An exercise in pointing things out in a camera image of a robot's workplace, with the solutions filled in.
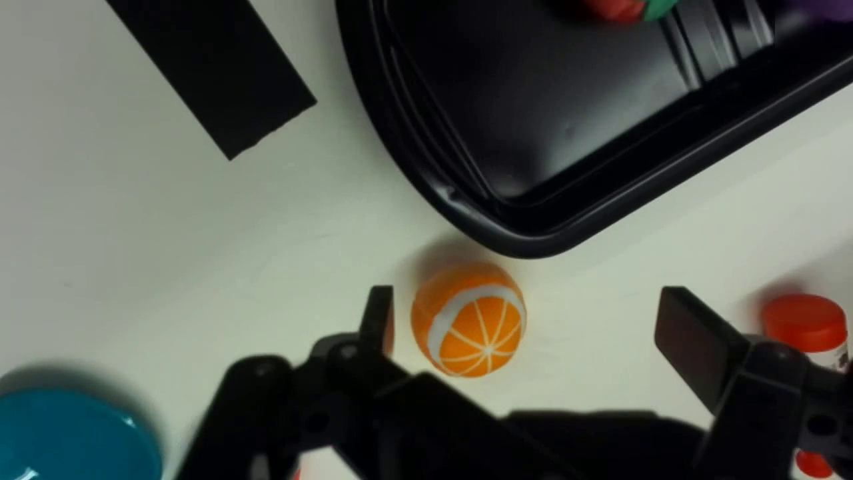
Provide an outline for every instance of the teal bowl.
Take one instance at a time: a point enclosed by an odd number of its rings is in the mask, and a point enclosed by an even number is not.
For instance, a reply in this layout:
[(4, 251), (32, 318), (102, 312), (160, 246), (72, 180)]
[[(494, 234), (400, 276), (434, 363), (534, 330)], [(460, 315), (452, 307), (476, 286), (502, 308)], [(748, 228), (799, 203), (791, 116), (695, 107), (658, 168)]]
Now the teal bowl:
[(92, 395), (0, 395), (0, 480), (160, 480), (155, 435)]

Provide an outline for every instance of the black tray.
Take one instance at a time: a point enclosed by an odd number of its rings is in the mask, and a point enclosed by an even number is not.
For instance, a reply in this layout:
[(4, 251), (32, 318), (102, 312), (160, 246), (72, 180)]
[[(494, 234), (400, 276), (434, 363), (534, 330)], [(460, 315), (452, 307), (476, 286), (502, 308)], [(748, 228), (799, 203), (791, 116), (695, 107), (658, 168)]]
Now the black tray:
[(507, 255), (552, 255), (853, 80), (853, 27), (683, 0), (338, 0), (363, 103), (415, 188)]

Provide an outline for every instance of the white table surface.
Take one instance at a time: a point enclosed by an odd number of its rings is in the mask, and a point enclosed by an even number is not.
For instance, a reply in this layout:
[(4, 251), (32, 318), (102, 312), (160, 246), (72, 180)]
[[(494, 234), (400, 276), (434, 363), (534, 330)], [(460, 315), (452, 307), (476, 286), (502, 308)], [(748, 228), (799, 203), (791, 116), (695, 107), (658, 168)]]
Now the white table surface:
[[(226, 163), (103, 0), (0, 2), (0, 374), (58, 364), (134, 395), (178, 464), (224, 367), (302, 360), (396, 288), (396, 351), (432, 266), (491, 255), (400, 176), (351, 87), (330, 0), (258, 0), (319, 99)], [(853, 87), (556, 259), (499, 259), (531, 327), (515, 363), (452, 382), (494, 411), (652, 408), (707, 423), (652, 348), (662, 286), (748, 330), (764, 288), (847, 307)], [(338, 478), (310, 460), (306, 478)]]

